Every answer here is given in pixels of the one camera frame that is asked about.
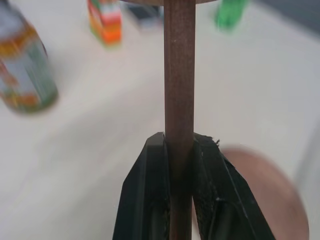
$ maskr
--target green bottle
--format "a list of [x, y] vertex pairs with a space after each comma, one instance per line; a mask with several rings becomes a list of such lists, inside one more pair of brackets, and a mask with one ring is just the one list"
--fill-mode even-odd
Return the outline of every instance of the green bottle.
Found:
[[222, 0], [215, 16], [218, 28], [232, 30], [240, 21], [248, 0]]

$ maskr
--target colorful box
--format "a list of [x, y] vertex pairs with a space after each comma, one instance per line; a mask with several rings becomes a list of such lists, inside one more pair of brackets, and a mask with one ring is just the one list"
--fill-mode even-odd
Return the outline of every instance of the colorful box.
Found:
[[90, 27], [106, 45], [117, 44], [122, 38], [122, 14], [115, 0], [87, 0]]

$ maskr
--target white table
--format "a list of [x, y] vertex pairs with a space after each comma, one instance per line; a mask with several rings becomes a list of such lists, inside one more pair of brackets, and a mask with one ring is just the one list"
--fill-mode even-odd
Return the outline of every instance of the white table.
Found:
[[[86, 1], [14, 2], [47, 48], [60, 96], [34, 115], [0, 106], [0, 239], [111, 240], [122, 182], [164, 130], [162, 30], [141, 33], [124, 16], [122, 46], [104, 49]], [[319, 125], [320, 42], [256, 4], [221, 33], [216, 7], [197, 7], [195, 132], [261, 151], [294, 180]]]

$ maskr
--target wooden stick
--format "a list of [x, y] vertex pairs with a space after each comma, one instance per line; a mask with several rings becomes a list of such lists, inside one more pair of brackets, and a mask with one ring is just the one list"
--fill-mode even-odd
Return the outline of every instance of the wooden stick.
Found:
[[170, 168], [170, 240], [191, 240], [196, 0], [164, 0], [165, 139]]

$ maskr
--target round wooden disc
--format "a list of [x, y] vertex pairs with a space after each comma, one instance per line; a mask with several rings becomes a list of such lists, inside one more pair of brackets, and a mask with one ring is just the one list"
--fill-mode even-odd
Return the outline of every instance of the round wooden disc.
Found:
[[[133, 4], [148, 4], [152, 6], [163, 6], [164, 0], [122, 0], [124, 2], [133, 3]], [[196, 4], [203, 4], [208, 2], [213, 2], [216, 0], [195, 0]]]
[[[275, 239], [308, 240], [307, 214], [286, 176], [250, 149], [226, 148], [222, 153], [247, 181]], [[192, 215], [193, 223], [197, 224], [195, 212]]]

